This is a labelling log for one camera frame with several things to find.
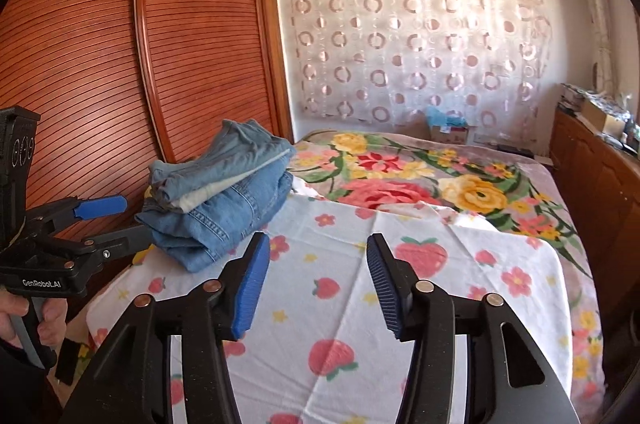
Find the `folded beige garment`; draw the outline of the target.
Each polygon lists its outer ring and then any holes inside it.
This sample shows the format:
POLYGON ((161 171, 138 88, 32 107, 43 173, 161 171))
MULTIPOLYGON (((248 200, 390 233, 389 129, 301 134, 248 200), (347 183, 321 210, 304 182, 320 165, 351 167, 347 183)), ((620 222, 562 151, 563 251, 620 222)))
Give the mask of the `folded beige garment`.
POLYGON ((207 202, 215 195, 221 193, 224 190, 232 187, 232 185, 238 184, 240 181, 253 176, 257 171, 263 169, 271 170, 276 164, 285 164, 286 155, 282 154, 278 158, 269 159, 265 164, 258 165, 250 170, 243 171, 242 173, 231 173, 230 176, 220 178, 217 180, 206 179, 205 183, 195 190, 186 192, 180 195, 178 199, 168 203, 170 209, 181 211, 182 213, 190 213, 195 207, 207 202))

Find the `large floral bedspread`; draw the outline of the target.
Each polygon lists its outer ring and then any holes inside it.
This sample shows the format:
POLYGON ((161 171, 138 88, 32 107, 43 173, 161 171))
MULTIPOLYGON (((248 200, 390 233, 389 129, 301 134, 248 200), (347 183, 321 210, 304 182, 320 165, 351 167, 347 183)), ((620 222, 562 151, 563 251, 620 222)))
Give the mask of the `large floral bedspread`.
POLYGON ((596 287, 574 221, 550 171, 535 159, 393 133, 320 130, 295 145, 288 169, 334 202, 382 209, 426 202, 481 215, 532 248, 558 253, 570 307, 573 349, 570 400, 595 423, 604 398, 603 334, 596 287))

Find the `white strawberry flower blanket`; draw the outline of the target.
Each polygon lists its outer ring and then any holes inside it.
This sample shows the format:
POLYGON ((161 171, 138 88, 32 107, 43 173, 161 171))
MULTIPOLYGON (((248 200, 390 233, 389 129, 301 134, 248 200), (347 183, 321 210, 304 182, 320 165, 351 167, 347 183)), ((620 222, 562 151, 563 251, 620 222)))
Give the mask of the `white strawberry flower blanket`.
POLYGON ((452 295, 500 295, 561 384, 572 384, 570 307, 548 243, 446 209, 385 212, 297 194, 266 231, 270 265, 253 324, 224 347, 243 422, 396 418, 412 347, 386 328, 366 260, 373 233, 452 295))

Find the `wooden louvered wardrobe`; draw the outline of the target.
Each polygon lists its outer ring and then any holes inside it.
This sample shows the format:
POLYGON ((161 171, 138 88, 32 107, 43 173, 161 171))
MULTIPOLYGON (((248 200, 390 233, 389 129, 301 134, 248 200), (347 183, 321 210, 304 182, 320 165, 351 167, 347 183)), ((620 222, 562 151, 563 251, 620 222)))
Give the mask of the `wooden louvered wardrobe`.
POLYGON ((292 135, 276 0, 9 0, 1 103, 39 117, 27 204, 120 194, 126 227, 150 164, 204 152, 226 119, 292 135))

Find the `cardboard box on cabinet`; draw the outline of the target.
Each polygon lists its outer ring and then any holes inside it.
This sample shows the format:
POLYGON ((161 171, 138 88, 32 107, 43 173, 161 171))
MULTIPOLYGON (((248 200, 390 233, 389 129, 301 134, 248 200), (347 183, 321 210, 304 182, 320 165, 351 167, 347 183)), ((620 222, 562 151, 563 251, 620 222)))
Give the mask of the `cardboard box on cabinet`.
POLYGON ((597 131, 605 135, 620 139, 625 130, 627 116, 624 112, 606 109, 590 100, 582 103, 580 115, 597 131))

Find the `folded blue jeans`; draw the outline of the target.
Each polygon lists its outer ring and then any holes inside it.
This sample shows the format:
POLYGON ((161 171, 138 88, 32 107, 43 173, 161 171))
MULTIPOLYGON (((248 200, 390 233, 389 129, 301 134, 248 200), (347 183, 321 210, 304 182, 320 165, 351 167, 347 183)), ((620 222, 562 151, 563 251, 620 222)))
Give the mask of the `folded blue jeans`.
POLYGON ((137 222, 151 229, 153 244, 195 273, 230 254, 268 225, 292 189, 290 154, 276 159, 193 208, 178 213, 147 199, 137 222))

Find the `wooden side cabinet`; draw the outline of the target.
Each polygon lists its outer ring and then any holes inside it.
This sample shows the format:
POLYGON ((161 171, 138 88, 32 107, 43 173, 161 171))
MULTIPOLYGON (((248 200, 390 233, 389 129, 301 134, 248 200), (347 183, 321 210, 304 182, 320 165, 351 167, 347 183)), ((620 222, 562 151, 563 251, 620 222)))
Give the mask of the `wooden side cabinet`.
POLYGON ((606 326, 639 308, 639 163, 557 110, 553 176, 584 244, 606 326))

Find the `circle patterned sheer curtain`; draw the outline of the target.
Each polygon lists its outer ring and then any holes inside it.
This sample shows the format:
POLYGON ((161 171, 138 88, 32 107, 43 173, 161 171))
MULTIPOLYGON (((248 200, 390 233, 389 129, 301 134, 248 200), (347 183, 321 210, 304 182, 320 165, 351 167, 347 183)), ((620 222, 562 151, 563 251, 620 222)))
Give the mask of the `circle patterned sheer curtain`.
POLYGON ((294 111, 536 141, 544 0, 279 0, 294 111))

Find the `cardboard box with blue cloth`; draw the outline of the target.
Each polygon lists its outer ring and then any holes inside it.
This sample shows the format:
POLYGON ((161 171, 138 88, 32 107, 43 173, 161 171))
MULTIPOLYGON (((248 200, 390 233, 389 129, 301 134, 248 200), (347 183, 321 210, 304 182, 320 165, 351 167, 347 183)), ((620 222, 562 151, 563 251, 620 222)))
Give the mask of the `cardboard box with blue cloth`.
POLYGON ((426 123, 430 139, 438 143, 467 144, 473 130, 457 112, 447 113, 433 105, 427 106, 426 123))

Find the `teal grey pants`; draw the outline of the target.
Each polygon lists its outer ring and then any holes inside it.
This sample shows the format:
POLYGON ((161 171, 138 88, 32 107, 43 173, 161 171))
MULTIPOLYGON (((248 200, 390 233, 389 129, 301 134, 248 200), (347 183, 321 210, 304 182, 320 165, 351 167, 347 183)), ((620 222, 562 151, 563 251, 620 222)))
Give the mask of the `teal grey pants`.
POLYGON ((231 173, 242 173, 269 159, 282 154, 290 157, 292 153, 293 145, 288 140, 273 135, 254 119, 246 123, 225 119, 218 135, 201 156, 180 164, 162 161, 151 164, 152 198, 161 207, 173 210, 169 208, 169 202, 200 187, 206 179, 217 180, 231 173))

